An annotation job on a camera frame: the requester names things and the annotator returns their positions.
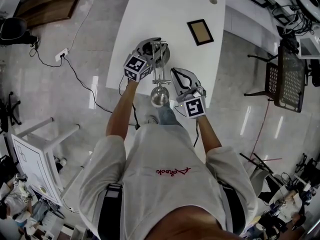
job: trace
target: black strap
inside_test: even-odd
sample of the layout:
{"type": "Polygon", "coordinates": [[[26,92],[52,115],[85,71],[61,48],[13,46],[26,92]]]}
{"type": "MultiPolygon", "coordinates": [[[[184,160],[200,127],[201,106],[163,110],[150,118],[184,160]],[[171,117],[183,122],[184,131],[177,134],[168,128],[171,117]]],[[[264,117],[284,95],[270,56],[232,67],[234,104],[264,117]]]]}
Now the black strap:
{"type": "Polygon", "coordinates": [[[219,183],[222,185],[226,198],[228,199],[232,218],[233,233],[236,235],[240,235],[246,226],[246,216],[244,208],[235,189],[225,183],[219,183]]]}
{"type": "Polygon", "coordinates": [[[100,212],[98,234],[101,240],[120,239],[122,185],[109,184],[100,212]]]}

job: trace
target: hair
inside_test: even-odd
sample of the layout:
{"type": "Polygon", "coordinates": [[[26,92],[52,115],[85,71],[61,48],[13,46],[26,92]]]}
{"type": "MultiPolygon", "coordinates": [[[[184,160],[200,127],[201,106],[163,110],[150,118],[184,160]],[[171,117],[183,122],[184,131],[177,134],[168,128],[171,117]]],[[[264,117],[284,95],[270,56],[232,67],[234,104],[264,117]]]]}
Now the hair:
{"type": "Polygon", "coordinates": [[[5,220],[7,218],[7,205],[4,201],[0,200],[0,219],[5,220]]]}

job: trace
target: white table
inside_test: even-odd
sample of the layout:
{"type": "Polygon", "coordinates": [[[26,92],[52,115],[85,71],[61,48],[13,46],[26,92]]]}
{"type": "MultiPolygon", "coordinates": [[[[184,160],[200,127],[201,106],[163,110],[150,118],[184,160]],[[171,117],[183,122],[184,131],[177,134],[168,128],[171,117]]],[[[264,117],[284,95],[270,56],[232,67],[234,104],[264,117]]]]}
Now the white table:
{"type": "Polygon", "coordinates": [[[27,182],[30,187],[43,195],[46,199],[62,206],[62,199],[77,179],[80,172],[84,169],[84,166],[80,167],[79,172],[73,177],[69,184],[66,187],[63,187],[52,149],[68,136],[76,132],[79,129],[79,125],[74,125],[70,130],[60,134],[45,144],[30,143],[26,139],[23,139],[27,134],[53,122],[53,120],[53,118],[49,118],[17,135],[12,134],[11,136],[17,158],[23,172],[28,177],[27,182]]]}
{"type": "MultiPolygon", "coordinates": [[[[210,105],[215,86],[221,52],[226,0],[129,0],[114,44],[111,57],[107,88],[118,89],[124,74],[123,65],[139,42],[161,37],[167,41],[170,60],[165,66],[165,75],[170,77],[173,67],[189,70],[198,77],[206,89],[206,107],[210,105]],[[188,28],[187,22],[204,19],[214,42],[197,46],[188,28]]],[[[141,81],[137,92],[150,95],[156,87],[152,84],[153,74],[141,81]]],[[[121,89],[126,88],[123,81],[121,89]]],[[[173,84],[165,84],[170,99],[177,97],[173,84]]]]}

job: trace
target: red cable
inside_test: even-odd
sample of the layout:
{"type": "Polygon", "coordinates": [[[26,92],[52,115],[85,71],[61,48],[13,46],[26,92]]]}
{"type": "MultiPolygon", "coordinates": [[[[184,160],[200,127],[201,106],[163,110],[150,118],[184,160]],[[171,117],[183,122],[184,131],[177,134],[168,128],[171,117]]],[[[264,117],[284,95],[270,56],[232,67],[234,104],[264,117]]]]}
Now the red cable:
{"type": "Polygon", "coordinates": [[[253,146],[253,149],[252,149],[252,152],[251,152],[251,155],[250,155],[250,159],[252,158],[252,156],[253,156],[253,154],[255,152],[255,148],[256,148],[257,142],[259,140],[262,128],[264,127],[264,124],[265,124],[265,121],[266,121],[266,117],[267,117],[267,113],[268,113],[268,109],[269,109],[269,103],[270,103],[270,101],[268,100],[268,105],[266,106],[266,110],[265,110],[264,119],[263,119],[263,122],[262,122],[262,125],[261,125],[261,129],[259,131],[258,137],[256,138],[255,144],[253,146]]]}

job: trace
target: power outlet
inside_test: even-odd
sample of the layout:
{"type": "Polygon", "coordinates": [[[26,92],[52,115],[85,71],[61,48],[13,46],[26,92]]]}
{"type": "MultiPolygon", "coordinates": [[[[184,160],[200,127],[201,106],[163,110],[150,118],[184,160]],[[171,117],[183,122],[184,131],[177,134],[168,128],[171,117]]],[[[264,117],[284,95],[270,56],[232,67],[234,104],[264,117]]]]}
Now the power outlet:
{"type": "Polygon", "coordinates": [[[61,55],[64,54],[64,56],[68,55],[68,49],[65,48],[64,50],[60,51],[56,56],[55,56],[55,61],[58,62],[61,60],[61,55]]]}

